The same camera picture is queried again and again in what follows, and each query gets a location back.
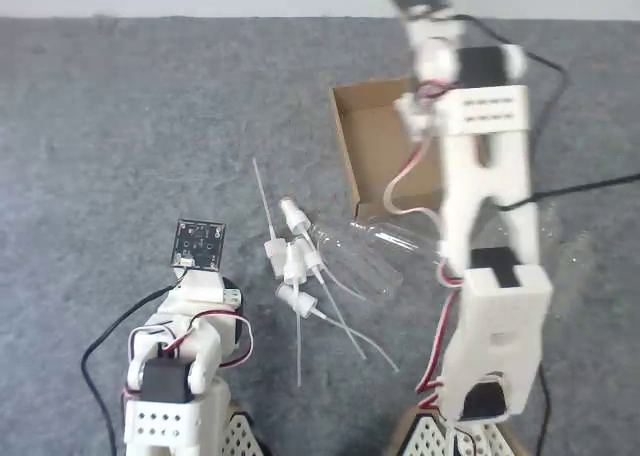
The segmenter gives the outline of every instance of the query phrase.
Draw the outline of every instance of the cardboard box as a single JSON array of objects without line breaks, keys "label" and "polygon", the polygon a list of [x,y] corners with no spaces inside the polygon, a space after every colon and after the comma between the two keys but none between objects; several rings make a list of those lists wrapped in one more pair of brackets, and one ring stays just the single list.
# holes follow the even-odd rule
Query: cardboard box
[{"label": "cardboard box", "polygon": [[[353,193],[353,217],[364,221],[387,214],[385,187],[402,169],[412,147],[393,102],[408,81],[391,79],[341,86],[331,90],[338,141]],[[394,202],[403,208],[437,209],[441,199],[438,141],[396,187]]]}]

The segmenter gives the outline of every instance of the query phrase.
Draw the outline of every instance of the clear plastic bottle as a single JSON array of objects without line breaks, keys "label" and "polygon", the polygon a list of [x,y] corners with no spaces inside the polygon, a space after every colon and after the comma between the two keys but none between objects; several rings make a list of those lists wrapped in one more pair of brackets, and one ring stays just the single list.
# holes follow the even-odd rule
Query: clear plastic bottle
[{"label": "clear plastic bottle", "polygon": [[348,224],[319,221],[310,233],[327,268],[342,285],[372,302],[389,300],[402,284],[402,274],[349,228]]},{"label": "clear plastic bottle", "polygon": [[409,222],[399,219],[371,219],[366,223],[351,221],[349,228],[352,234],[363,241],[376,254],[384,257],[389,263],[405,268],[419,261],[435,261],[437,259],[438,237],[409,229]]}]

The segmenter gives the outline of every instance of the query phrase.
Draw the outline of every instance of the black cable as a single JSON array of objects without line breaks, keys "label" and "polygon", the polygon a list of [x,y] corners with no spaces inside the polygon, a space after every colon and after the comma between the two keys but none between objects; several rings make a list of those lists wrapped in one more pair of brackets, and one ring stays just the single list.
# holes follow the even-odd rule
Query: black cable
[{"label": "black cable", "polygon": [[473,447],[472,456],[476,456],[478,454],[478,447],[476,446],[476,440],[473,437],[473,435],[471,433],[466,432],[464,429],[454,428],[454,430],[464,434],[465,436],[467,436],[469,438],[469,440],[471,441],[471,446]]},{"label": "black cable", "polygon": [[[457,14],[452,19],[455,19],[457,21],[468,21],[470,23],[473,23],[482,32],[487,34],[489,37],[495,39],[496,41],[501,42],[502,44],[514,44],[508,38],[505,38],[501,34],[498,34],[494,29],[492,29],[489,25],[487,25],[487,23],[469,14]],[[547,66],[548,68],[551,68],[560,74],[560,82],[558,83],[558,86],[556,87],[555,91],[551,94],[551,97],[544,103],[544,106],[542,107],[540,114],[534,121],[533,127],[529,132],[530,141],[531,141],[531,148],[529,150],[529,159],[533,161],[533,157],[536,152],[536,147],[538,145],[538,142],[540,141],[540,137],[542,136],[542,133],[544,132],[549,122],[549,118],[551,117],[553,110],[558,104],[558,101],[560,101],[562,94],[565,92],[565,90],[569,86],[569,72],[562,65],[558,63],[554,63],[553,61],[543,56],[540,56],[539,54],[536,54],[533,51],[528,51],[524,48],[523,50],[529,59],[532,59],[537,63]]]},{"label": "black cable", "polygon": [[628,174],[626,176],[620,176],[619,178],[603,179],[602,181],[596,181],[595,183],[577,184],[575,186],[567,186],[565,188],[549,189],[547,191],[536,191],[531,196],[515,203],[507,204],[506,206],[496,205],[496,208],[500,211],[512,211],[527,203],[536,203],[542,199],[551,198],[555,196],[564,196],[565,194],[582,193],[584,191],[591,191],[594,189],[608,188],[611,186],[620,186],[623,184],[635,183],[640,181],[640,173]]},{"label": "black cable", "polygon": [[542,456],[544,442],[547,437],[547,429],[549,428],[549,421],[551,420],[551,392],[549,391],[542,361],[540,362],[540,366],[538,366],[538,378],[540,379],[540,386],[542,386],[542,393],[544,394],[544,417],[542,419],[542,426],[540,426],[540,432],[538,433],[536,456]]},{"label": "black cable", "polygon": [[100,391],[98,391],[98,388],[93,382],[93,379],[91,379],[91,375],[89,374],[89,371],[87,369],[87,362],[89,360],[89,356],[91,356],[91,354],[96,349],[98,349],[98,347],[102,343],[104,343],[104,341],[111,335],[111,333],[113,333],[113,331],[118,326],[120,326],[120,324],[125,319],[127,319],[129,316],[131,316],[133,313],[135,313],[138,309],[140,309],[147,303],[150,303],[151,301],[158,299],[162,295],[168,293],[169,291],[174,289],[176,286],[178,286],[182,282],[185,275],[187,274],[187,271],[188,270],[185,269],[184,273],[182,273],[182,276],[180,276],[174,283],[170,284],[165,288],[159,289],[158,291],[151,293],[150,295],[146,296],[145,298],[142,298],[136,304],[131,306],[127,311],[125,311],[121,316],[119,316],[118,319],[116,319],[113,323],[111,323],[111,325],[93,343],[89,345],[89,347],[86,349],[86,351],[82,355],[82,359],[80,360],[80,371],[82,371],[82,377],[84,378],[84,381],[85,383],[87,383],[87,386],[91,391],[91,394],[93,394],[94,399],[96,400],[96,402],[98,403],[98,406],[100,407],[100,413],[102,414],[104,422],[107,426],[111,456],[117,456],[118,454],[118,447],[116,445],[116,433],[115,433],[115,430],[113,429],[113,422],[111,420],[111,415],[109,414],[109,410],[107,409],[107,405],[102,399],[102,396],[100,395]]}]

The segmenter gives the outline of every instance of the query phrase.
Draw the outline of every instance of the perforated plastic bracket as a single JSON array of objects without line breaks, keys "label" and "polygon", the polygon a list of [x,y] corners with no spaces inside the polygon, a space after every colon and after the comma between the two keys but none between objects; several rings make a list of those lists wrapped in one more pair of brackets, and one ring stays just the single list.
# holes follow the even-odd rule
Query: perforated plastic bracket
[{"label": "perforated plastic bracket", "polygon": [[447,114],[447,135],[529,129],[526,86],[457,89],[439,105]]},{"label": "perforated plastic bracket", "polygon": [[[456,434],[458,451],[462,456],[515,456],[495,424],[475,425]],[[413,432],[408,436],[402,456],[445,456],[446,439],[431,415],[419,416]]]},{"label": "perforated plastic bracket", "polygon": [[233,415],[224,435],[223,456],[263,456],[249,420],[244,414]]},{"label": "perforated plastic bracket", "polygon": [[198,444],[200,402],[187,404],[130,400],[124,441],[127,444],[185,448]]}]

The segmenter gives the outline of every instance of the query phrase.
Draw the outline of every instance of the white robotic arm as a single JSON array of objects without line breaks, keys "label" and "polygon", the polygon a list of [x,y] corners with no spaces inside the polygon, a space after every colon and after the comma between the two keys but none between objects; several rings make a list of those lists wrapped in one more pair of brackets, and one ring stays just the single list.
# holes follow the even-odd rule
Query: white robotic arm
[{"label": "white robotic arm", "polygon": [[240,291],[217,272],[223,238],[224,225],[178,222],[173,263],[187,273],[129,338],[129,456],[222,452],[230,392],[216,371],[237,346],[238,323],[248,324]]},{"label": "white robotic arm", "polygon": [[[463,279],[458,325],[429,387],[450,422],[502,421],[524,409],[552,293],[539,265],[536,204],[502,213],[507,247],[472,250],[470,236],[486,198],[506,206],[531,195],[527,88],[516,84],[525,54],[515,45],[458,47],[462,23],[448,0],[393,2],[415,55],[413,90],[396,109],[413,141],[440,138],[441,256]],[[488,161],[478,157],[479,136]]]}]

